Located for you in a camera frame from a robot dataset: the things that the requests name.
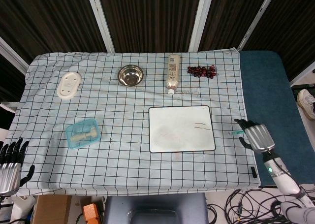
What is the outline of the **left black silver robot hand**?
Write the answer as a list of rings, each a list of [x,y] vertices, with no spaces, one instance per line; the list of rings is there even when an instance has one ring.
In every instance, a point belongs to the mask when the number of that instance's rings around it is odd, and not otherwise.
[[[29,141],[20,138],[11,144],[0,145],[0,197],[16,194],[20,187],[31,180],[35,165],[31,165],[26,177],[21,178],[21,171]]]

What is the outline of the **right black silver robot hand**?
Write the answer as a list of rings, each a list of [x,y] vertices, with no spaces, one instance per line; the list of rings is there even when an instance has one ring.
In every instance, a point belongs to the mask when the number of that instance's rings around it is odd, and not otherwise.
[[[262,154],[274,148],[275,142],[264,124],[244,119],[234,119],[234,121],[241,127],[249,141],[247,143],[243,137],[239,137],[241,144],[246,149],[251,149],[256,153]]]

